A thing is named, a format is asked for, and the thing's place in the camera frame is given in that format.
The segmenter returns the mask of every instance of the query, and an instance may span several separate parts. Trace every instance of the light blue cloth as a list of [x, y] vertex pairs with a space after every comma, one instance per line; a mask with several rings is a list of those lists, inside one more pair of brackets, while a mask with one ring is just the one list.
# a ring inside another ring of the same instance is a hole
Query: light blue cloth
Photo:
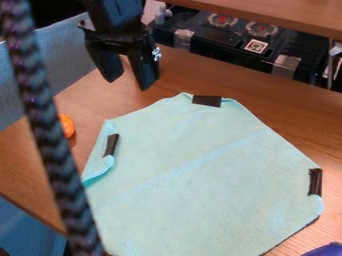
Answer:
[[321, 214], [308, 196], [315, 163], [235, 100], [191, 98], [105, 121], [82, 177], [109, 253], [260, 255]]
[[[84, 46], [84, 33], [77, 27], [86, 13], [37, 29], [37, 40], [54, 94], [94, 70]], [[8, 58], [5, 42], [0, 40], [0, 130], [23, 115], [22, 103]]]

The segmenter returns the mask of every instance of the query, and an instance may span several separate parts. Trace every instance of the wooden table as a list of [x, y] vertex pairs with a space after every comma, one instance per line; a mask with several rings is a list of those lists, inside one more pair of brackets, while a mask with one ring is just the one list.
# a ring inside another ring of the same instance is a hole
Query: wooden table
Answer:
[[342, 40], [341, 0], [159, 0]]
[[[104, 119], [138, 110], [179, 92], [235, 98], [324, 169], [324, 213], [268, 255], [299, 255], [342, 242], [342, 94], [164, 48], [161, 79], [140, 92], [124, 61], [125, 74], [108, 84], [93, 71], [55, 99], [72, 116], [70, 141], [82, 170]], [[0, 133], [0, 193], [43, 223], [64, 233], [26, 119]]]

